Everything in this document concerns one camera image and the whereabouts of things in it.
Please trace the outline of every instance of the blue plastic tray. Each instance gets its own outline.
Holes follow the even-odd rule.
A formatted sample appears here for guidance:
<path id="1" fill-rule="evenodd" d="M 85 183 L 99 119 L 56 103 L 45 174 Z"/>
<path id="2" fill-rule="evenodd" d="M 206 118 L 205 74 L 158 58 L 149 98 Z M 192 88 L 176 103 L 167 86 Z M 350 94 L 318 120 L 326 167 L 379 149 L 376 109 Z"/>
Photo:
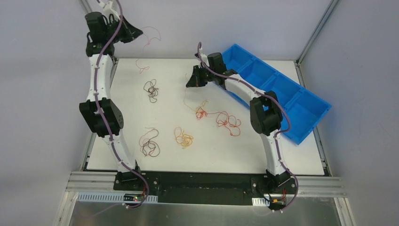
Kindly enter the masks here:
<path id="1" fill-rule="evenodd" d="M 276 93 L 280 105 L 291 120 L 292 128 L 284 135 L 296 144 L 300 144 L 313 131 L 331 108 L 329 103 L 237 44 L 222 53 L 222 56 L 227 69 L 234 69 L 243 79 L 258 89 L 272 90 Z M 249 107 L 238 96 L 230 94 Z M 287 127 L 287 120 L 284 118 L 281 128 Z"/>

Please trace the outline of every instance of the red wire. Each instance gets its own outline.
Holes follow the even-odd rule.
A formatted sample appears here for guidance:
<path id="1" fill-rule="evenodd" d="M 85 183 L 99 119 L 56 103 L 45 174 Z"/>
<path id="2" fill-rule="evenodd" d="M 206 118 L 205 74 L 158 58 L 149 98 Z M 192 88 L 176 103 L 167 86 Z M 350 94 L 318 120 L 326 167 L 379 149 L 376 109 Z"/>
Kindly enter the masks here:
<path id="1" fill-rule="evenodd" d="M 224 126 L 227 128 L 230 131 L 230 136 L 238 137 L 241 135 L 241 129 L 239 128 L 241 125 L 241 120 L 237 119 L 234 115 L 229 115 L 226 111 L 208 113 L 202 108 L 202 106 L 198 107 L 195 112 L 195 116 L 198 120 L 202 119 L 204 116 L 208 116 L 209 114 L 218 114 L 216 117 L 216 123 L 218 127 Z M 233 134 L 232 128 L 237 128 L 238 133 Z"/>
<path id="2" fill-rule="evenodd" d="M 145 45 L 143 46 L 142 53 L 144 53 L 144 48 L 147 47 L 147 46 L 149 46 L 149 45 L 151 44 L 151 41 L 152 41 L 153 39 L 158 39 L 159 41 L 161 41 L 161 39 L 162 39 L 162 38 L 161 38 L 161 33 L 160 33 L 159 30 L 156 29 L 155 27 L 147 26 L 147 27 L 141 28 L 141 30 L 144 29 L 144 28 L 152 28 L 152 29 L 155 29 L 155 30 L 158 32 L 158 34 L 159 34 L 160 37 L 159 37 L 159 38 L 153 37 L 153 38 L 150 39 L 146 34 L 143 33 L 143 35 L 144 35 L 145 37 L 147 37 L 147 44 L 145 44 Z M 138 60 L 140 60 L 140 58 L 138 58 L 138 59 L 136 60 L 136 66 L 140 69 L 140 74 L 143 73 L 145 70 L 150 69 L 150 66 L 147 66 L 147 67 L 140 67 L 139 65 L 137 65 Z"/>

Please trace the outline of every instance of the brown string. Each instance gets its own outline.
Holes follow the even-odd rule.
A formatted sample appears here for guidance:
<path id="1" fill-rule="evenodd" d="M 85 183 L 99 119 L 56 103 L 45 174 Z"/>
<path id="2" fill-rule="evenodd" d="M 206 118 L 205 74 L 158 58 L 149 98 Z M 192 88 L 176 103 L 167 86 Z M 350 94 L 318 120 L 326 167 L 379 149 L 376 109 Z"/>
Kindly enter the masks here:
<path id="1" fill-rule="evenodd" d="M 153 79 L 151 81 L 146 82 L 143 86 L 143 89 L 148 92 L 148 97 L 150 98 L 151 103 L 155 103 L 158 101 L 158 99 L 155 98 L 156 96 L 158 96 L 158 90 L 159 90 L 159 88 L 155 88 L 156 84 L 157 84 L 157 80 Z"/>
<path id="2" fill-rule="evenodd" d="M 161 149 L 155 141 L 152 141 L 152 139 L 156 138 L 160 133 L 155 128 L 148 128 L 148 129 L 150 129 L 150 131 L 146 132 L 139 139 L 140 151 L 141 153 L 143 153 L 144 156 L 157 157 L 160 154 Z M 153 131 L 156 132 L 157 135 L 151 138 L 144 138 L 147 134 Z"/>

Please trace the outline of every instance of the white table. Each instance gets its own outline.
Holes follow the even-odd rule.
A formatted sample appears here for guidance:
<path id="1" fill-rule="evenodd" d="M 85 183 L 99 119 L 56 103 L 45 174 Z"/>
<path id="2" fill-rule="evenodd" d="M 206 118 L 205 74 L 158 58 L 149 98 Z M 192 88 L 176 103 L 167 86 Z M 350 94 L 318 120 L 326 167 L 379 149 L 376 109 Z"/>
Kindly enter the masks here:
<path id="1" fill-rule="evenodd" d="M 141 170 L 221 173 L 265 173 L 266 156 L 259 135 L 252 129 L 249 110 L 213 83 L 202 88 L 187 89 L 185 102 L 196 108 L 207 99 L 207 112 L 227 111 L 241 119 L 241 135 L 232 137 L 228 129 L 218 127 L 216 115 L 197 120 L 195 112 L 183 104 L 187 79 L 196 59 L 120 59 L 112 83 L 113 102 L 122 111 L 124 136 Z M 295 66 L 290 61 L 266 61 L 292 80 L 298 82 Z M 150 103 L 144 84 L 157 80 L 158 101 Z M 185 149 L 175 141 L 174 129 L 180 126 L 194 137 Z M 157 157 L 140 152 L 139 138 L 155 127 L 160 134 L 154 139 L 160 148 Z M 313 133 L 300 145 L 281 136 L 282 152 L 288 167 L 300 175 L 323 175 L 319 152 Z M 95 139 L 87 165 L 88 170 L 116 170 L 111 151 L 102 139 Z"/>

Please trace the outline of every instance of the gray wall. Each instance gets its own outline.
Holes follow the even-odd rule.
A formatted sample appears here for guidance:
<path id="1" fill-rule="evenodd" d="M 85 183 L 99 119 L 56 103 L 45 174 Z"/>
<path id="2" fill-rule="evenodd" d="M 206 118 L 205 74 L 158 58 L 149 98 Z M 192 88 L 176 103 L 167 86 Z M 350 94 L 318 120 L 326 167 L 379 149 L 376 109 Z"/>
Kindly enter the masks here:
<path id="1" fill-rule="evenodd" d="M 48 226 L 88 132 L 84 12 L 76 0 L 7 1 L 0 28 L 0 225 Z"/>
<path id="2" fill-rule="evenodd" d="M 237 43 L 262 59 L 297 59 L 331 0 L 121 0 L 127 20 L 153 26 L 162 41 L 145 36 L 117 44 L 118 57 L 192 58 L 199 41 L 204 52 Z M 101 8 L 89 0 L 94 11 Z M 153 29 L 144 29 L 150 38 Z"/>
<path id="3" fill-rule="evenodd" d="M 399 221 L 399 1 L 341 1 L 303 62 L 333 105 L 320 123 L 360 226 Z"/>

